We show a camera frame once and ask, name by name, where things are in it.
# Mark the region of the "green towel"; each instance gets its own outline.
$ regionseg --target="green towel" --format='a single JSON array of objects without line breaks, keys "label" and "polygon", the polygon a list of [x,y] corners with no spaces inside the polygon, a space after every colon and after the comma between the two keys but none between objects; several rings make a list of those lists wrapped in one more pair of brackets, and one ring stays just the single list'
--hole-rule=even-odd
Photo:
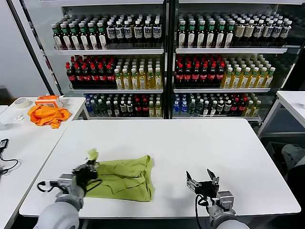
[{"label": "green towel", "polygon": [[86,197],[127,199],[149,202],[153,199],[151,170],[153,162],[146,155],[139,159],[99,162],[98,179],[102,183],[87,192]]}]

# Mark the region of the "metal shelf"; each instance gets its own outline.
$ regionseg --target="metal shelf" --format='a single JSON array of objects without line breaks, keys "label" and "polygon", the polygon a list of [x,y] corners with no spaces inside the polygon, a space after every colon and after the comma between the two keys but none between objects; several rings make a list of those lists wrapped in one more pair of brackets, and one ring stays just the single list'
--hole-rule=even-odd
[{"label": "metal shelf", "polygon": [[174,89],[174,93],[263,93],[270,91],[271,88],[189,88],[189,89]]},{"label": "metal shelf", "polygon": [[282,54],[286,48],[181,48],[176,49],[176,53],[274,53]]},{"label": "metal shelf", "polygon": [[58,55],[141,55],[163,54],[164,49],[96,49],[96,50],[55,50]]},{"label": "metal shelf", "polygon": [[163,4],[163,0],[41,0],[41,6],[94,6],[94,5],[131,5]]},{"label": "metal shelf", "polygon": [[100,94],[100,93],[106,93],[106,94],[112,94],[112,93],[118,93],[118,94],[161,94],[163,92],[163,89],[154,89],[154,90],[119,90],[119,89],[69,89],[69,92],[75,93],[75,94]]}]

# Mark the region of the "tape roll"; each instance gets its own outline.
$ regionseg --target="tape roll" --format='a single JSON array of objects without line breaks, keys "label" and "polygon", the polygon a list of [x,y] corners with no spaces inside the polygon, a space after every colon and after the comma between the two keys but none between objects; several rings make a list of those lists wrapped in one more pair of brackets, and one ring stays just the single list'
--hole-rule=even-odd
[{"label": "tape roll", "polygon": [[30,105],[30,101],[26,98],[19,98],[14,102],[14,105],[18,109],[26,108]]}]

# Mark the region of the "orange cloth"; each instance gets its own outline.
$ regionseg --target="orange cloth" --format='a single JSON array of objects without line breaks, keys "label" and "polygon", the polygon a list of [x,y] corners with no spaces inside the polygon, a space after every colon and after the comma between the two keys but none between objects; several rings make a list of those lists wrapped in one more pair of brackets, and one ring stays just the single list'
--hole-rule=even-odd
[{"label": "orange cloth", "polygon": [[36,125],[51,125],[52,128],[58,128],[61,121],[68,120],[70,113],[65,108],[50,106],[33,106],[29,111],[30,121]]}]

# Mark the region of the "white wall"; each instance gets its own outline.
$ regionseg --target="white wall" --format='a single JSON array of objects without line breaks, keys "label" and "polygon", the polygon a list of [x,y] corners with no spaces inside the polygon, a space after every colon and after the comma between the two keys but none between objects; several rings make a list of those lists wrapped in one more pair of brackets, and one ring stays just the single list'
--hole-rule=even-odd
[{"label": "white wall", "polygon": [[0,89],[14,97],[48,93],[6,1],[0,1]]}]

